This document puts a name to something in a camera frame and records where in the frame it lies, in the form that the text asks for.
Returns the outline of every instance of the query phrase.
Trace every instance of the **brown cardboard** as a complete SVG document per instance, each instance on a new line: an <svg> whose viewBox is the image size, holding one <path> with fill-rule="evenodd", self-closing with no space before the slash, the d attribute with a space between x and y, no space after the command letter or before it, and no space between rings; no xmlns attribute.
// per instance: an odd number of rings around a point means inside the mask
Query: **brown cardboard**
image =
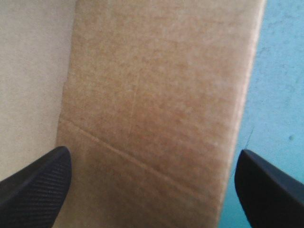
<svg viewBox="0 0 304 228"><path fill-rule="evenodd" d="M216 227L263 0L79 0L65 228Z"/></svg>
<svg viewBox="0 0 304 228"><path fill-rule="evenodd" d="M75 0L0 1L0 180L56 142Z"/></svg>

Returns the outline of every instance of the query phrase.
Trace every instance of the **textured black plastic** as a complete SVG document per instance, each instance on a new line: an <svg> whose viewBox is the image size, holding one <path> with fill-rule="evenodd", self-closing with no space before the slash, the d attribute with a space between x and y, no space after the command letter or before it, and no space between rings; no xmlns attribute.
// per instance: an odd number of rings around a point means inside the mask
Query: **textured black plastic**
<svg viewBox="0 0 304 228"><path fill-rule="evenodd" d="M71 182L71 158L57 147L0 182L0 228L50 228Z"/></svg>
<svg viewBox="0 0 304 228"><path fill-rule="evenodd" d="M304 228L304 185L254 152L241 152L235 187L253 228Z"/></svg>

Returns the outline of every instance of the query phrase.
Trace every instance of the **cardboard flap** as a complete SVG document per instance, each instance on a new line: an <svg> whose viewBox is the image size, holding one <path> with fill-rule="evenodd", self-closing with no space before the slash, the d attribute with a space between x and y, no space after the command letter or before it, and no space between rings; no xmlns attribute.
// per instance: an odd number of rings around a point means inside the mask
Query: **cardboard flap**
<svg viewBox="0 0 304 228"><path fill-rule="evenodd" d="M213 228L263 0L79 0L57 144L58 227Z"/></svg>

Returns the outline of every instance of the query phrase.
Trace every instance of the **light blue surface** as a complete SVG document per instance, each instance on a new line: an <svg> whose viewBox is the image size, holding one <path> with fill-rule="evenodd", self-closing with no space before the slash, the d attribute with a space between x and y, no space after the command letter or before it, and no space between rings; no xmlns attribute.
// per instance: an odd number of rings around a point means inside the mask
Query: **light blue surface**
<svg viewBox="0 0 304 228"><path fill-rule="evenodd" d="M233 182L244 148L304 183L303 0L267 2L219 228L250 227Z"/></svg>

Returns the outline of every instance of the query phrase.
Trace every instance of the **white wall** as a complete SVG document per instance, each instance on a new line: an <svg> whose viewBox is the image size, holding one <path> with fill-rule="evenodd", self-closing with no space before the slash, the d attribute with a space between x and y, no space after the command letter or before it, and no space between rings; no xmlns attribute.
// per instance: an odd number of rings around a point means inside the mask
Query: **white wall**
<svg viewBox="0 0 304 228"><path fill-rule="evenodd" d="M75 1L0 1L0 180L55 146Z"/></svg>

